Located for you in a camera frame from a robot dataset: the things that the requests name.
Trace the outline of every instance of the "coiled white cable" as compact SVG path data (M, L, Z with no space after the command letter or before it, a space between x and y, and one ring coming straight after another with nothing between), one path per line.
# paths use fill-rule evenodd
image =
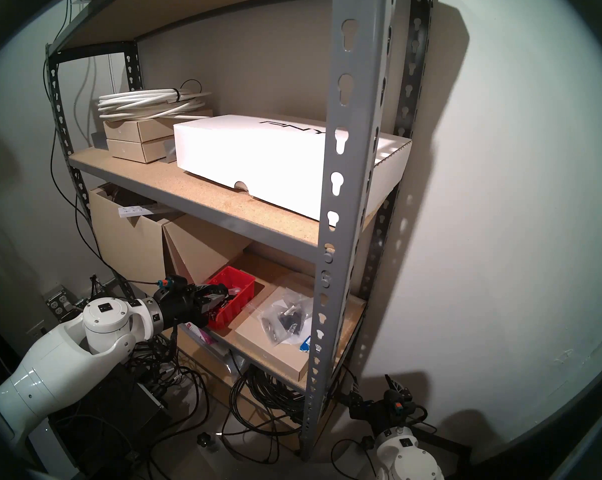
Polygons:
M149 120L169 118L181 120L206 119L191 114L205 105L200 98L209 92L193 93L186 89L146 89L99 96L99 117L103 120Z

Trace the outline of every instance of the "electrical outlet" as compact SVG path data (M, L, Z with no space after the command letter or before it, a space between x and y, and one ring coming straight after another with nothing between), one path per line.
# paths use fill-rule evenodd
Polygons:
M45 334L47 334L47 328L44 320L41 320L26 332L26 335L30 336L34 342L43 337Z
M54 287L43 299L58 321L65 320L66 315L75 309L76 296L62 285Z

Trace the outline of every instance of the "blue label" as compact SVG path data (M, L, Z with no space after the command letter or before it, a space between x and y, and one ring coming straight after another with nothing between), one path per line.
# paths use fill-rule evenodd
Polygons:
M310 352L310 335L303 341L303 344L300 345L299 349L304 353Z

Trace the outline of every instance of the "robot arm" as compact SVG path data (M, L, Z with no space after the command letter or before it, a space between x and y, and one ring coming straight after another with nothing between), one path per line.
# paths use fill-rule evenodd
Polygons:
M340 401L347 405L350 418L366 421L372 428L374 439L364 437L362 446L376 446L376 456L383 464L377 480L444 480L434 457L419 448L419 441L410 426L421 418L410 418L417 405L410 391L385 375L389 389L379 401L364 401L358 386Z
M0 386L0 432L20 449L47 415L85 396L136 343L186 321L204 327L208 311L228 297L223 284L188 285L183 277L169 276L154 297L91 301L80 316L36 341ZM81 347L84 339L89 350Z

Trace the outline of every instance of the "small cardboard box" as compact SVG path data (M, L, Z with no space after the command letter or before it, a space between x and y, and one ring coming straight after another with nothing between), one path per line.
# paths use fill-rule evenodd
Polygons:
M202 283L252 242L182 213L121 218L121 205L112 201L115 189L104 184L91 190L90 211L103 259L127 279L153 282L176 273ZM150 296L158 289L135 285Z
M234 328L234 332L241 343L250 348L260 359L273 366L283 375L293 380L300 380L307 373L309 353L301 351L298 345L280 343L272 345L268 336L263 331L259 319L259 309L270 306L272 302L280 299L281 291L286 287L308 297L313 296L314 279L302 273L291 273L265 286L260 293L244 308L249 316ZM348 296L343 315L343 333L350 333L363 313L366 302L354 296Z
M108 149L112 156L117 158L151 163L165 158L170 152L174 152L174 137L161 137L144 143L108 139Z
M197 110L194 115L212 116L212 110ZM107 139L144 143L174 135L174 124L182 122L176 118L158 118L151 120L105 121L103 127Z
M256 198L319 220L325 131L323 122L279 115L192 120L174 126L177 164L230 188L242 183ZM348 132L331 136L346 165ZM401 180L411 146L410 139L379 134L367 209L377 209ZM336 195L353 192L344 175L332 177ZM338 216L328 219L334 226Z

